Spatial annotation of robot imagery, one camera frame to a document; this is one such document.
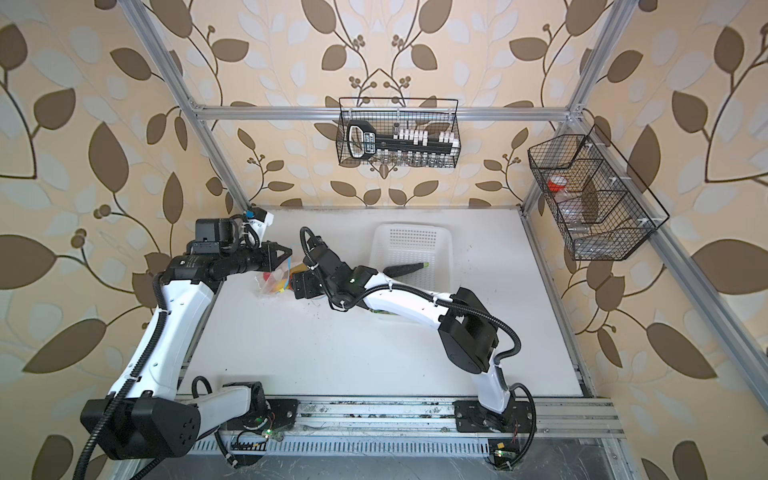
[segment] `white table surface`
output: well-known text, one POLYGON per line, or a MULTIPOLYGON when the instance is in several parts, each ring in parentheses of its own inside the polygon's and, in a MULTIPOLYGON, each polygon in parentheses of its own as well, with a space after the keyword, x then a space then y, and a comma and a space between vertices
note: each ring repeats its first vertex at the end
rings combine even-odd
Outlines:
MULTIPOLYGON (((581 396, 538 267, 516 210, 275 210, 266 239, 303 258, 308 226, 354 268, 368 262, 382 223, 418 223, 452 235, 454 278, 520 336, 521 352, 502 360, 507 383, 535 396, 581 396)), ((333 312, 293 292, 257 295, 257 273, 223 284, 179 393, 207 377, 214 389, 261 381, 268 395, 473 396, 471 374, 445 355, 439 334, 399 316, 363 309, 333 312)), ((499 349, 511 346, 501 330, 499 349)))

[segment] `wire basket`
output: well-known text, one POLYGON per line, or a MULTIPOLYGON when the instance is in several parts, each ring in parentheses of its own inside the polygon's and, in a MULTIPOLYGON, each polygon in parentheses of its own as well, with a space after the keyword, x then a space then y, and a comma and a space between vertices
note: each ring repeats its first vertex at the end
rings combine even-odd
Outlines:
POLYGON ((457 109, 458 100, 447 98, 340 98, 339 164, 455 168, 457 109))
POLYGON ((607 137, 594 129, 535 145, 528 160, 573 259, 626 260, 669 213, 628 162, 616 172, 601 151, 607 137), (632 190, 650 194, 663 213, 648 211, 632 190))

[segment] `mounting plate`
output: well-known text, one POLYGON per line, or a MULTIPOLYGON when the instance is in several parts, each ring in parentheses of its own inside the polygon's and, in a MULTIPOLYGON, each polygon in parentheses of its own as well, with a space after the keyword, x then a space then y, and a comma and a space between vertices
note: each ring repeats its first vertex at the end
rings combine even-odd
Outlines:
POLYGON ((461 433, 531 432, 531 404, 510 400, 504 413, 492 412, 475 400, 453 402, 456 430, 461 433))

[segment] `wallpaper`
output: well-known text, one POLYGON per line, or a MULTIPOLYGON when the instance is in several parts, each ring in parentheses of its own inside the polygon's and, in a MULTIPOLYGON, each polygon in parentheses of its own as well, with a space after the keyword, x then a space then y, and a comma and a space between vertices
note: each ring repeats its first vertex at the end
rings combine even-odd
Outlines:
MULTIPOLYGON (((214 133, 252 202, 284 207, 517 205, 532 182, 526 150, 551 137, 547 122, 460 123, 456 168, 339 165, 336 124, 219 121, 214 133)), ((212 177, 212 194, 222 194, 212 177)), ((232 199, 227 194, 227 208, 232 199)))
MULTIPOLYGON (((133 354, 152 274, 197 218, 227 213, 114 4, 0 2, 4 478, 72 475, 88 437, 80 410, 133 354)), ((111 470, 105 460, 97 450, 89 478, 111 470)))
POLYGON ((638 469, 648 480, 764 478, 768 416, 653 247, 624 262, 574 262, 541 211, 530 218, 548 269, 638 469))
MULTIPOLYGON (((585 110, 763 348, 766 20, 764 2, 643 0, 585 110)), ((531 218, 598 394, 614 400, 647 478, 763 478, 768 418, 652 246, 574 262, 543 202, 531 218)))
POLYGON ((565 106, 607 0, 145 0, 199 104, 565 106))
POLYGON ((586 113, 651 183, 675 236, 763 351, 767 22, 759 1, 641 2, 586 113))

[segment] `plastic container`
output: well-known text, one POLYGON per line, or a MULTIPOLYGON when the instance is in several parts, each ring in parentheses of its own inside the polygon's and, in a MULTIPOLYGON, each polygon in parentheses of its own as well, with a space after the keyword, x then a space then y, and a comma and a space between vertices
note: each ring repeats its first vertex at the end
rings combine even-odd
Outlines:
POLYGON ((429 262, 429 266, 397 280, 433 292, 455 292, 451 232, 407 223, 386 223, 376 228, 369 266, 382 271, 388 266, 417 262, 429 262))

